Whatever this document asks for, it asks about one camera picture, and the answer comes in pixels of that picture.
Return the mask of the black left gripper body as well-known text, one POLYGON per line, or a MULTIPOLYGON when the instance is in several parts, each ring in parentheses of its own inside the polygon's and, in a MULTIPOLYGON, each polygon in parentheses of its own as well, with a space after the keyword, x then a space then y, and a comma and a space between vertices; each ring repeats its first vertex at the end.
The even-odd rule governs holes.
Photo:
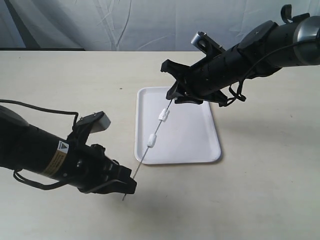
POLYGON ((77 123, 66 142, 71 146, 67 162, 62 165, 62 174, 68 174, 71 186, 84 194, 109 194, 111 181, 117 171, 118 162, 105 155, 106 148, 95 143, 87 145, 90 134, 103 132, 108 123, 77 123))

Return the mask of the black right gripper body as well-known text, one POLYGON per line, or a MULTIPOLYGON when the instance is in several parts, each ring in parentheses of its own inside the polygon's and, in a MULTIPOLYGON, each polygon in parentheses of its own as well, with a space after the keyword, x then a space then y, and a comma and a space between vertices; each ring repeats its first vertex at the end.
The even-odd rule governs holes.
POLYGON ((227 97, 221 89, 241 82, 247 72, 247 57, 237 47, 216 55, 206 56, 191 66, 184 67, 183 82, 186 89, 184 103, 217 103, 227 107, 236 97, 227 97))

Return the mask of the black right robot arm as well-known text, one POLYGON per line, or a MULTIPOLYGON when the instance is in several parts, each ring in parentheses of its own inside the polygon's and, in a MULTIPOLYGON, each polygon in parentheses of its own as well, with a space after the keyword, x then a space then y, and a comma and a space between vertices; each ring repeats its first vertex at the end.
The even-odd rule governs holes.
POLYGON ((244 102, 244 81, 268 77, 282 68, 317 66, 320 63, 320 18, 309 13, 292 16, 292 6, 281 8, 283 21, 266 21, 241 42, 224 49, 205 32, 199 31, 191 43, 204 53, 193 65, 166 60, 161 71, 175 78, 166 99, 176 104, 203 102, 227 107, 244 102))

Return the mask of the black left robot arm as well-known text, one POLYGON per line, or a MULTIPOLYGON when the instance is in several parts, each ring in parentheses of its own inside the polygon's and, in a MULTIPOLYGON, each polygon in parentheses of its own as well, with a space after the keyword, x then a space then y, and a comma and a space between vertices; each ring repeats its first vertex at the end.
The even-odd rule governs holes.
POLYGON ((83 117, 66 139, 38 128, 14 111, 0 108, 0 166, 20 183, 41 190, 65 185, 89 194, 134 194, 131 169, 105 155, 99 144, 87 145, 90 134, 111 124, 103 112, 83 117))

